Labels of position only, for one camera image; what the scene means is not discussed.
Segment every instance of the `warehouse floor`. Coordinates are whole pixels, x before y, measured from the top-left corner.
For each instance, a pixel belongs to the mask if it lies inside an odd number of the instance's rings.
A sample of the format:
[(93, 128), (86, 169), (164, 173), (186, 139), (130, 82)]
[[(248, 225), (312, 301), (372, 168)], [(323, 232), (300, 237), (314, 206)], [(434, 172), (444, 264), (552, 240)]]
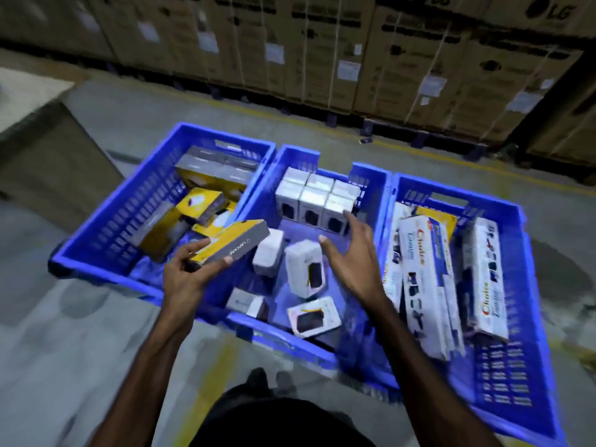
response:
[[(0, 65), (82, 80), (80, 72), (0, 53)], [(81, 125), (124, 175), (179, 121), (321, 151), (320, 166), (347, 173), (353, 161), (521, 204), (528, 218), (544, 324), (557, 376), (561, 420), (573, 447), (596, 444), (596, 192), (567, 178), (520, 171), (447, 152), (413, 150), (376, 138), (361, 145), (350, 129), (239, 102), (91, 73), (67, 97)], [(45, 271), (59, 229), (11, 202), (0, 202), (0, 431), (8, 445), (83, 446), (107, 410), (157, 309), (129, 291), (56, 282)], [(291, 371), (301, 398), (347, 413), (378, 446), (416, 445), (405, 409), (389, 406), (263, 348), (195, 323), (183, 344), (154, 445), (183, 446), (228, 387), (262, 366), (274, 383)]]

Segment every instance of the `left hand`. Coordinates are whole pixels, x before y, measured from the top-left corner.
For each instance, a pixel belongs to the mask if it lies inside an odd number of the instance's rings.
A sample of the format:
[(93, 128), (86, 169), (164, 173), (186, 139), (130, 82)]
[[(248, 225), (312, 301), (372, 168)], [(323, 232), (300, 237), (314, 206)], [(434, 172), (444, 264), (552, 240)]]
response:
[(186, 336), (190, 332), (194, 314), (203, 300), (205, 287), (213, 277), (233, 262), (232, 257), (227, 256), (207, 263), (193, 273), (184, 271), (184, 261), (188, 256), (204, 248), (209, 242), (209, 238), (204, 238), (181, 246), (164, 267), (164, 296), (158, 322), (165, 324), (166, 329), (172, 333), (182, 331)]

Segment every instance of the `right hand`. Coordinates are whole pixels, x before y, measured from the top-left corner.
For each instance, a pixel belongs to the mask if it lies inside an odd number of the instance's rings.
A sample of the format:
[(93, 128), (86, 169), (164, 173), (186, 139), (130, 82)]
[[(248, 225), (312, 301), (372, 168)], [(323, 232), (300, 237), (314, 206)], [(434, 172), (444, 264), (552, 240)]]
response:
[(387, 299), (374, 248), (373, 230), (352, 213), (345, 211), (344, 215), (352, 233), (346, 255), (341, 255), (332, 241), (323, 235), (319, 235), (319, 243), (335, 276), (365, 310), (372, 310)]

